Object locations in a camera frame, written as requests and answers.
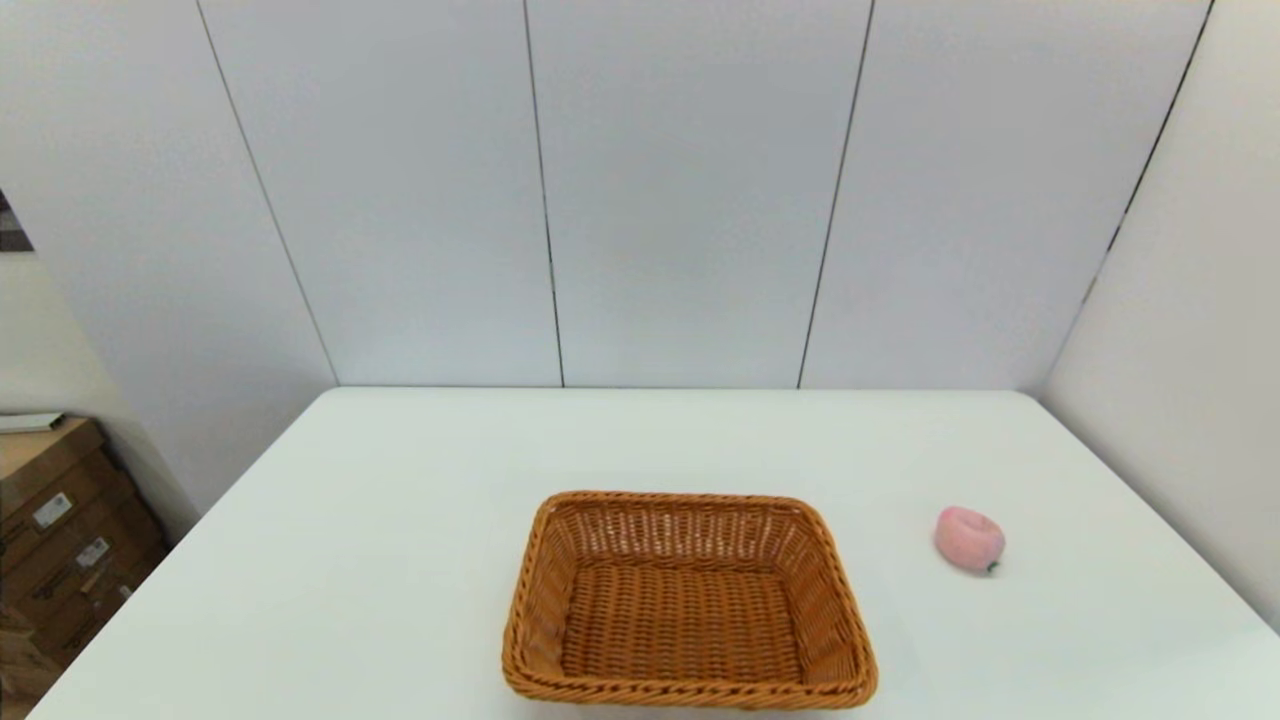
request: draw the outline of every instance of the paper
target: paper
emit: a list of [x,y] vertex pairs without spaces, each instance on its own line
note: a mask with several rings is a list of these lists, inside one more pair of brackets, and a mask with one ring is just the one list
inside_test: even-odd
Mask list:
[[58,519],[65,515],[67,511],[70,509],[72,509],[70,498],[67,497],[65,492],[60,492],[55,495],[52,500],[41,505],[40,510],[32,512],[31,519],[35,520],[37,525],[40,525],[41,530],[44,530],[49,528],[49,525],[56,523]]
[[106,542],[106,538],[97,538],[76,556],[76,562],[81,568],[92,568],[109,550],[111,550],[111,544]]

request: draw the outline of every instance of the toy apple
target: toy apple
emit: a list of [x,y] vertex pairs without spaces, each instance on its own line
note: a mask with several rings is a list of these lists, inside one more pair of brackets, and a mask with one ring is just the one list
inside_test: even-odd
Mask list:
[[938,515],[933,543],[954,565],[989,573],[1005,551],[1005,533],[982,512],[951,506]]

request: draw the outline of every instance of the wicker basket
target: wicker basket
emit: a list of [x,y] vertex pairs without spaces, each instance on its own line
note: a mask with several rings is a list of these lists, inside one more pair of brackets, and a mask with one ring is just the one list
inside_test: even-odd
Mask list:
[[616,705],[854,707],[877,680],[822,518],[713,495],[544,502],[502,667],[530,698]]

